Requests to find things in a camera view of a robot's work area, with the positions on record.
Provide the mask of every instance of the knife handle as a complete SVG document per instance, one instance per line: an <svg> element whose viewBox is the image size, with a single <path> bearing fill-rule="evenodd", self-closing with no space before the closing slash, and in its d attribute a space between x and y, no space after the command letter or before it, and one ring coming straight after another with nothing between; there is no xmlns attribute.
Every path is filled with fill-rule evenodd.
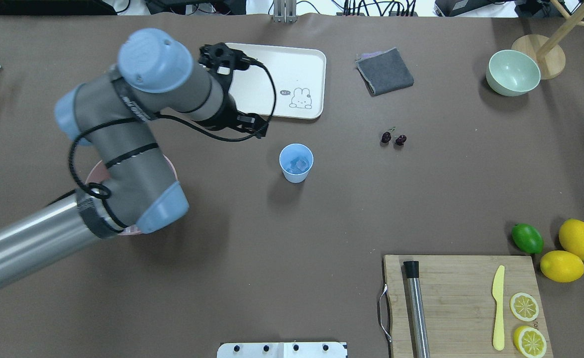
<svg viewBox="0 0 584 358"><path fill-rule="evenodd" d="M495 308L495 324L493 326L493 348L497 351L504 349L504 317L502 302L498 301Z"/></svg>

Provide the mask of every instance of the blue cup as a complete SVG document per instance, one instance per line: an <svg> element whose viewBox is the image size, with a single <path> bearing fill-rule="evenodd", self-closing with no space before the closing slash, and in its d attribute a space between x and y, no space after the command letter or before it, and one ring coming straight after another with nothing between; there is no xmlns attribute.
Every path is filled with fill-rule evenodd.
<svg viewBox="0 0 584 358"><path fill-rule="evenodd" d="M314 165L314 156L310 148L294 143L287 145L279 154L279 165L283 175L290 183L300 183Z"/></svg>

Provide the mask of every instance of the wooden disc base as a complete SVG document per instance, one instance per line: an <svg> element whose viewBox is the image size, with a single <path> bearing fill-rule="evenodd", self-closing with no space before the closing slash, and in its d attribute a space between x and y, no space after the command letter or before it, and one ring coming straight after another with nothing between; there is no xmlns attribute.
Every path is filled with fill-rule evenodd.
<svg viewBox="0 0 584 358"><path fill-rule="evenodd" d="M554 79L562 73L564 67L567 65L567 57L564 54L564 50L562 50L559 45L555 45L555 47L546 54L544 60L537 61L535 54L537 54L540 47L542 47L542 45L548 40L549 38L542 35L526 35L517 39L511 47L511 50L523 52L537 63L537 66L542 73L543 80Z"/></svg>

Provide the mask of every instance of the berry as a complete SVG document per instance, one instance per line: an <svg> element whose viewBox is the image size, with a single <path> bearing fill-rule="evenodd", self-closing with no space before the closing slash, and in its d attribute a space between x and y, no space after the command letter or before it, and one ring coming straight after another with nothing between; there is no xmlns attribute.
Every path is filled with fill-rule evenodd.
<svg viewBox="0 0 584 358"><path fill-rule="evenodd" d="M401 134L398 136L398 138L396 138L397 145L403 145L403 144L405 144L406 141L407 141L407 136L405 136L405 134Z"/></svg>
<svg viewBox="0 0 584 358"><path fill-rule="evenodd" d="M390 140L391 140L391 133L390 132L383 133L383 136L381 137L381 142L382 143L389 143Z"/></svg>

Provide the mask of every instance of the wooden cutting board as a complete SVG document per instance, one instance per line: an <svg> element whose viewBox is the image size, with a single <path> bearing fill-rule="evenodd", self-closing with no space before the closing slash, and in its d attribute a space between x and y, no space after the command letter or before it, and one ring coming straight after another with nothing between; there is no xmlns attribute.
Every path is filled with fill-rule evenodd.
<svg viewBox="0 0 584 358"><path fill-rule="evenodd" d="M553 358L542 300L529 256L435 256L386 255L392 358L413 358L408 297L403 261L420 262L422 306L432 358L524 358L513 345L513 331L519 326L537 328L546 338L545 358ZM491 295L493 276L504 265L503 351L492 346L495 300ZM533 322L522 322L509 308L518 292L532 295L540 305Z"/></svg>

